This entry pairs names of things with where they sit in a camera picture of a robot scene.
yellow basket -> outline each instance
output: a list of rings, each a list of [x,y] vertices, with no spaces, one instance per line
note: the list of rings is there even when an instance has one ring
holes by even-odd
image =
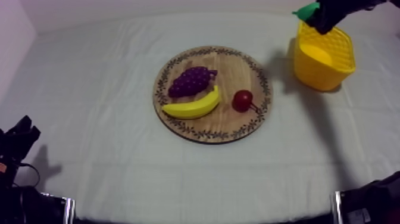
[[[303,21],[299,24],[295,46],[295,74],[304,84],[329,91],[355,71],[350,37],[334,27],[319,34]]]

grapes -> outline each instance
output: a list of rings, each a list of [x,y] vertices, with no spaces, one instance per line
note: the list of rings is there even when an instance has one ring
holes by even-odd
[[[175,98],[196,95],[207,88],[211,75],[217,74],[217,70],[208,70],[206,67],[189,68],[174,80],[168,89],[168,96]]]

white tablecloth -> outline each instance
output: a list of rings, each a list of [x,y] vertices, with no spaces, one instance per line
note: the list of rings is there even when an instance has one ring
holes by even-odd
[[[160,15],[48,33],[2,99],[0,127],[32,118],[42,135],[26,162],[40,171],[39,189],[75,198],[81,217],[254,223],[317,214],[330,208],[331,192],[400,169],[400,40],[356,28],[344,27],[357,71],[325,94],[292,75],[291,16]],[[267,66],[272,110],[240,141],[196,144],[155,114],[161,67],[204,45],[235,48]],[[21,169],[18,179],[35,176]]]

banana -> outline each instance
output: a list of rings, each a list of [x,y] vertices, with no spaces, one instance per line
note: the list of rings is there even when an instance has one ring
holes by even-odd
[[[220,102],[220,93],[218,86],[214,86],[214,90],[205,97],[181,104],[167,104],[162,110],[172,117],[179,119],[195,119],[202,117],[211,112]]]

wooden plate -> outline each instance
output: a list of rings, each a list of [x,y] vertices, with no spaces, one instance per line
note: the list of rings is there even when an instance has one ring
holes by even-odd
[[[221,102],[209,114],[195,120],[180,120],[165,114],[161,107],[176,102],[191,102],[204,97],[212,88],[194,97],[172,100],[168,88],[186,69],[204,66],[218,70],[214,83],[220,89]],[[235,93],[247,89],[259,110],[238,113],[232,108]],[[161,121],[176,134],[196,142],[218,144],[232,142],[254,132],[271,110],[271,86],[261,66],[250,56],[223,46],[203,46],[182,52],[172,58],[158,74],[153,104]]]

